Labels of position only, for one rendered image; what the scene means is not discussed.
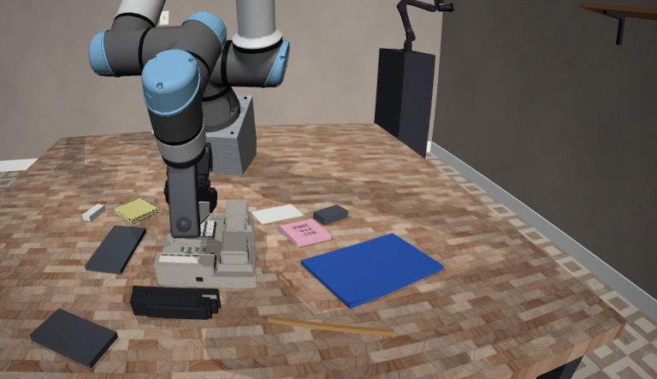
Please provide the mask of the beige desk phone base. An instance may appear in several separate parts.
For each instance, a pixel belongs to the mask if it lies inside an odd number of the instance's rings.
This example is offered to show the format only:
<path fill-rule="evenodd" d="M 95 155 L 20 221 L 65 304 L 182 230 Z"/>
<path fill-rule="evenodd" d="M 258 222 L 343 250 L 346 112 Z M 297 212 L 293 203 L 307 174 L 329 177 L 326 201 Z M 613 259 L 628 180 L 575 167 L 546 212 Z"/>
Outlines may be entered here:
<path fill-rule="evenodd" d="M 226 225 L 223 212 L 223 216 L 208 216 L 200 224 L 198 238 L 174 239 L 169 229 L 163 251 L 157 252 L 154 262 L 157 283 L 183 287 L 256 287 L 255 224 L 254 216 L 248 213 L 248 264 L 221 263 L 222 231 Z"/>

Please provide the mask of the pink sticky note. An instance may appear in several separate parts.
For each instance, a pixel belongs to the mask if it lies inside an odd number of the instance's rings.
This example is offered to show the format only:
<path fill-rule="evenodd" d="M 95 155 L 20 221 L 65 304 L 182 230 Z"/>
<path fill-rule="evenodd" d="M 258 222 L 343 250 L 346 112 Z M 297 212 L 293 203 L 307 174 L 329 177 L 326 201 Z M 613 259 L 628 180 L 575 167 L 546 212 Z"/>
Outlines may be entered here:
<path fill-rule="evenodd" d="M 281 225 L 280 230 L 297 247 L 331 239 L 331 234 L 313 219 Z"/>

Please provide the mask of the yellow-brown thin rod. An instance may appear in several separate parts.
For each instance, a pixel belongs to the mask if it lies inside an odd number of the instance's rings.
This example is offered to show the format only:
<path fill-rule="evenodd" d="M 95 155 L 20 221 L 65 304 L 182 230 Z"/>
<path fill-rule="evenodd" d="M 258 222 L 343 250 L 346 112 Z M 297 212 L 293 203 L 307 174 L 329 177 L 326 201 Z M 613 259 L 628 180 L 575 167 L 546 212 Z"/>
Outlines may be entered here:
<path fill-rule="evenodd" d="M 283 317 L 272 317 L 268 316 L 268 323 L 279 323 L 284 325 L 309 328 L 309 329 L 323 329 L 347 333 L 358 333 L 358 334 L 368 334 L 368 335 L 394 335 L 394 329 L 379 329 L 379 328 L 367 328 L 367 327 L 356 327 L 356 326 L 346 326 L 330 323 L 315 323 L 308 321 L 301 321 Z"/>

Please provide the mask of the white paper sheet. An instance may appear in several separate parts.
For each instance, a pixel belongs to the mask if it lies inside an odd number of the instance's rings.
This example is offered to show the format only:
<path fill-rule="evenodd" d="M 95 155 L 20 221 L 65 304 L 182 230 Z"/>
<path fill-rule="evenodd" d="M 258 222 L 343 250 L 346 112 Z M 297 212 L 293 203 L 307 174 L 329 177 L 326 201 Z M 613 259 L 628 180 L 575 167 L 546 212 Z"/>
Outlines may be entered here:
<path fill-rule="evenodd" d="M 277 222 L 289 218 L 303 216 L 292 204 L 268 208 L 264 210 L 251 211 L 251 213 L 260 221 L 261 224 Z"/>

